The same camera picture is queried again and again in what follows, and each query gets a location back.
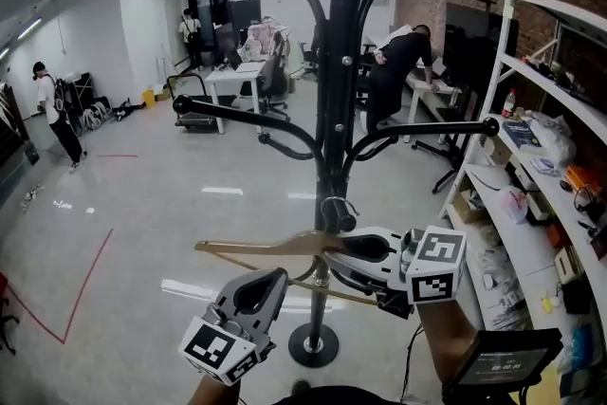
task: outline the black pants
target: black pants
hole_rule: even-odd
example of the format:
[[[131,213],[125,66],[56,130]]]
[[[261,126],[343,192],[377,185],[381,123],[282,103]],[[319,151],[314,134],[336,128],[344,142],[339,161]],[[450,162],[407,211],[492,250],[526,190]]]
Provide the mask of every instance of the black pants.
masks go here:
[[[76,137],[76,134],[74,134],[72,127],[65,122],[64,116],[61,115],[55,123],[51,123],[50,128],[64,146],[64,149],[67,151],[69,158],[72,159],[72,162],[80,162],[80,155],[83,152],[83,148],[78,142],[78,138]]]
[[[377,124],[400,110],[403,83],[389,73],[372,71],[367,99],[367,131],[375,132]]]
[[[186,43],[186,48],[190,56],[190,69],[202,66],[202,56],[200,55],[200,48],[197,43]]]

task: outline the white desk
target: white desk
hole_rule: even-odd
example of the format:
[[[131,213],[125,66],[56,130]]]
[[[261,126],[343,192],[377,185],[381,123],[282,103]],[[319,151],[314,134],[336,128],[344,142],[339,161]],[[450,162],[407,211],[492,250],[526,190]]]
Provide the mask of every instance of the white desk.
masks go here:
[[[257,82],[255,81],[257,75],[261,71],[265,62],[260,63],[242,63],[238,66],[238,69],[235,71],[229,67],[219,70],[215,69],[211,72],[211,74],[204,80],[204,84],[209,91],[211,92],[212,102],[215,105],[219,105],[219,97],[217,97],[217,87],[218,83],[250,83],[250,91],[253,95],[253,111],[255,113],[259,113],[259,95],[257,94]],[[217,131],[220,134],[223,134],[224,131],[224,121],[219,117],[217,119]],[[262,128],[257,126],[257,133],[262,133]]]
[[[437,95],[453,95],[453,92],[456,88],[452,86],[448,86],[442,80],[432,80],[432,83],[438,86],[438,90],[432,91],[431,87],[424,81],[417,78],[414,74],[409,74],[407,77],[407,84],[413,89],[414,95],[411,99],[411,108],[409,109],[409,118],[407,119],[408,124],[415,123],[415,112],[417,111],[417,104],[419,102],[419,97],[423,96],[425,93],[435,93]],[[404,136],[402,141],[405,143],[409,143],[411,136]]]

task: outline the red tape line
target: red tape line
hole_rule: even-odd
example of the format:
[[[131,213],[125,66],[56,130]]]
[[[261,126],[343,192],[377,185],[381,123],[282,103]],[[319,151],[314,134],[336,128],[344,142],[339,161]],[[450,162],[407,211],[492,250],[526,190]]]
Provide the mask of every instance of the red tape line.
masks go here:
[[[10,293],[15,297],[17,302],[27,311],[27,313],[31,316],[31,318],[34,321],[36,321],[40,325],[40,327],[42,327],[52,338],[54,338],[61,344],[65,344],[65,342],[67,341],[67,336],[69,335],[69,330],[72,327],[72,322],[74,321],[74,316],[76,315],[76,310],[78,309],[78,306],[80,305],[80,300],[84,294],[84,289],[86,288],[86,285],[88,284],[88,280],[90,279],[91,274],[93,273],[93,269],[95,268],[95,265],[97,264],[98,260],[100,259],[101,253],[103,252],[105,245],[107,245],[107,242],[109,241],[110,236],[112,236],[113,231],[114,231],[114,229],[111,229],[107,233],[107,236],[103,240],[103,243],[101,244],[101,247],[99,248],[99,251],[97,252],[97,256],[95,257],[95,260],[93,260],[93,265],[91,265],[91,268],[88,270],[88,273],[86,274],[86,278],[84,279],[83,285],[80,288],[80,292],[78,292],[78,298],[76,299],[76,303],[74,304],[72,313],[69,316],[69,321],[67,322],[67,328],[65,329],[65,333],[62,338],[60,338],[54,332],[52,332],[50,329],[48,329],[48,327],[46,327],[45,324],[42,321],[40,321],[40,319],[38,319],[36,317],[36,315],[29,309],[29,307],[21,300],[21,298],[17,295],[17,293],[14,291],[14,289],[10,285],[7,285],[7,289],[10,290]]]

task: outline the black coat rack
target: black coat rack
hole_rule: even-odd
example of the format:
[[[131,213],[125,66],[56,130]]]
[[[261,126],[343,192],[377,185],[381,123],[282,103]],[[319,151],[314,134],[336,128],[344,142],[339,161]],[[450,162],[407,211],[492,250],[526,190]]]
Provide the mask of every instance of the black coat rack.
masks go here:
[[[377,130],[352,145],[354,125],[355,82],[364,22],[373,0],[331,0],[329,20],[320,0],[307,0],[316,20],[319,36],[318,49],[318,103],[316,136],[293,123],[264,115],[235,110],[194,101],[179,96],[173,104],[179,114],[200,113],[222,119],[242,121],[287,132],[300,139],[310,150],[299,153],[276,140],[268,133],[259,136],[260,142],[297,160],[314,159],[317,168],[316,214],[314,228],[332,233],[351,231],[356,218],[348,211],[346,193],[350,169],[355,160],[369,160],[399,136],[422,134],[479,134],[496,135],[499,124],[494,119],[454,123],[421,123],[398,125]],[[363,152],[369,145],[380,143]],[[300,278],[314,274],[317,287],[329,287],[329,267],[321,258],[315,258],[312,267]],[[330,363],[338,353],[339,340],[335,332],[322,324],[326,295],[312,293],[310,323],[293,332],[289,352],[301,365],[318,368]]]

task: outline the gray floor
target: gray floor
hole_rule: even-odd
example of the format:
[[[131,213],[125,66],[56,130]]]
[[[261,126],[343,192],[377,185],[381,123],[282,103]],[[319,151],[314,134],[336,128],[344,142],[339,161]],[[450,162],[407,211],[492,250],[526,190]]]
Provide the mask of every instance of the gray floor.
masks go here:
[[[297,88],[288,112],[313,132],[316,85],[300,82]],[[241,105],[247,108],[250,101]],[[406,119],[406,109],[399,116]],[[50,170],[40,181],[44,191],[2,237],[0,270],[61,340],[87,272],[112,233],[64,344],[8,294],[9,311],[22,320],[10,334],[18,355],[0,352],[4,405],[186,403],[199,375],[176,348],[205,303],[162,292],[163,279],[216,291],[241,270],[194,252],[197,240],[276,241],[311,227],[313,201],[287,195],[314,193],[312,161],[291,160],[261,145],[251,126],[228,121],[226,134],[219,136],[189,133],[174,127],[174,121],[166,101],[121,123],[106,123],[87,136],[90,157],[73,175],[44,120],[29,123]],[[277,138],[301,148],[288,136]],[[404,231],[436,223],[444,194],[432,195],[431,187],[447,169],[445,161],[402,142],[357,163],[349,198],[361,213],[359,226]],[[240,188],[243,195],[201,193],[203,187]],[[71,208],[60,208],[62,202]],[[289,273],[309,264],[303,257],[249,260]],[[337,282],[331,286],[350,291]],[[309,297],[292,287],[288,295]],[[473,322],[480,322],[467,280],[459,300]],[[278,348],[244,380],[242,397],[249,405],[279,400],[301,377],[314,385],[350,384],[384,398],[399,397],[416,315],[403,321],[350,303],[327,314],[326,323],[340,337],[340,353],[320,370],[295,364],[287,351],[291,331],[307,319],[306,314],[283,313],[274,323],[270,335]],[[410,380],[410,393],[433,401],[440,397],[423,336],[415,344]]]

